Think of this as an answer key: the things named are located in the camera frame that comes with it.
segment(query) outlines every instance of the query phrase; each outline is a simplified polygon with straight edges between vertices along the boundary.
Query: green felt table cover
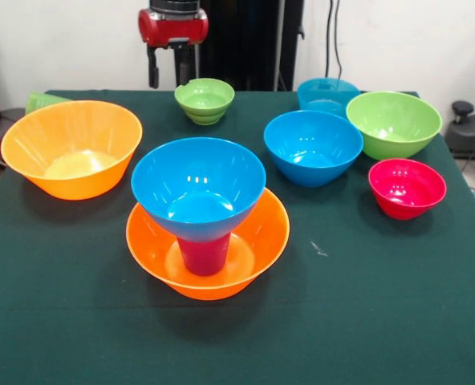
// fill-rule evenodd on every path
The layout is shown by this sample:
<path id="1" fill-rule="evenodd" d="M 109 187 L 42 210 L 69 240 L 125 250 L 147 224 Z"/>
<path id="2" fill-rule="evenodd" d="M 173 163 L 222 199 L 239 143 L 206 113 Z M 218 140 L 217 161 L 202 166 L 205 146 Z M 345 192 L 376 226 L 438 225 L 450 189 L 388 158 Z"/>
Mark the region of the green felt table cover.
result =
<path id="1" fill-rule="evenodd" d="M 441 136 L 414 159 L 441 173 L 448 196 L 403 222 L 377 207 L 364 155 L 322 188 L 276 170 L 262 132 L 298 107 L 294 93 L 238 92 L 206 128 L 172 92 L 52 93 L 121 104 L 144 136 L 123 180 L 88 201 L 60 201 L 4 172 L 0 383 L 475 383 L 475 200 Z M 278 262 L 219 302 L 148 275 L 125 241 L 134 165 L 186 136 L 254 151 L 290 216 Z"/>

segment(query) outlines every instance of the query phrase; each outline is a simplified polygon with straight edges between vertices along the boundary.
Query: green cup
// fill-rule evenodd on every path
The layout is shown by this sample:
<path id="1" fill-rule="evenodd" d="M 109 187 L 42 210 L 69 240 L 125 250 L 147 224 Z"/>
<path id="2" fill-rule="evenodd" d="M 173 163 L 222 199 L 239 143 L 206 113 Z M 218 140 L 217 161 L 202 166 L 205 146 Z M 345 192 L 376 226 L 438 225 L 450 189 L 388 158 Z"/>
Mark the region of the green cup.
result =
<path id="1" fill-rule="evenodd" d="M 347 106 L 347 118 L 363 134 L 364 153 L 377 160 L 413 156 L 430 143 L 443 124 L 429 103 L 393 91 L 356 96 Z"/>
<path id="2" fill-rule="evenodd" d="M 215 124 L 234 99 L 230 84 L 209 78 L 190 80 L 175 90 L 175 99 L 186 115 L 196 124 Z"/>
<path id="3" fill-rule="evenodd" d="M 53 96 L 49 94 L 42 94 L 39 92 L 32 92 L 27 98 L 26 115 L 40 108 L 50 106 L 52 104 L 68 102 L 69 99 Z"/>

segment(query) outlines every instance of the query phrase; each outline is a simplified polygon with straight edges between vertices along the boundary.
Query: pink bowl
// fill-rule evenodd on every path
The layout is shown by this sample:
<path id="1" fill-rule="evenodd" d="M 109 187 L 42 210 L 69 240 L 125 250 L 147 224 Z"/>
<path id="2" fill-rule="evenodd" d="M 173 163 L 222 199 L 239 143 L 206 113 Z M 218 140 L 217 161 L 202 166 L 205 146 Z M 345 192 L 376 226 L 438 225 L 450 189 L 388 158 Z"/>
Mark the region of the pink bowl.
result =
<path id="1" fill-rule="evenodd" d="M 371 167 L 367 178 L 380 208 L 395 219 L 418 217 L 446 196 L 443 177 L 415 160 L 382 160 Z"/>

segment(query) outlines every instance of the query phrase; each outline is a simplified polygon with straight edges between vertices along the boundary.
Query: large orange bowl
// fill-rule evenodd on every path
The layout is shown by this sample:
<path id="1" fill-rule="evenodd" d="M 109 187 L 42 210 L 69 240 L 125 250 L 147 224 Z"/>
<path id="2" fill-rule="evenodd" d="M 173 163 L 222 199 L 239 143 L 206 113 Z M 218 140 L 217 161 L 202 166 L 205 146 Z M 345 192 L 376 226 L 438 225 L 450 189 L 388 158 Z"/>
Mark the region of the large orange bowl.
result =
<path id="1" fill-rule="evenodd" d="M 193 299 L 217 300 L 245 289 L 280 257 L 289 237 L 282 202 L 267 188 L 250 215 L 232 232 L 224 268 L 202 277 L 189 272 L 177 239 L 136 204 L 127 222 L 127 243 L 140 266 Z"/>
<path id="2" fill-rule="evenodd" d="M 72 101 L 20 119 L 4 135 L 1 153 L 8 166 L 53 197 L 76 201 L 113 188 L 141 136 L 141 123 L 129 110 Z"/>

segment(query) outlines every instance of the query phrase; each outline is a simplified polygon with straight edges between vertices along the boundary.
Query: red cup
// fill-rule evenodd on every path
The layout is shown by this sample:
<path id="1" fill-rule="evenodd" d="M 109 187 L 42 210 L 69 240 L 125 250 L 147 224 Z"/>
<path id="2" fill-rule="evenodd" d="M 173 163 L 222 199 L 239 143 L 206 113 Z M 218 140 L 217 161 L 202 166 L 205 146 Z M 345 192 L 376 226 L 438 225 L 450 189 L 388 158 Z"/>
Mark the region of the red cup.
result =
<path id="1" fill-rule="evenodd" d="M 213 275 L 223 269 L 229 250 L 230 233 L 211 242 L 190 242 L 177 238 L 186 268 L 196 275 Z"/>

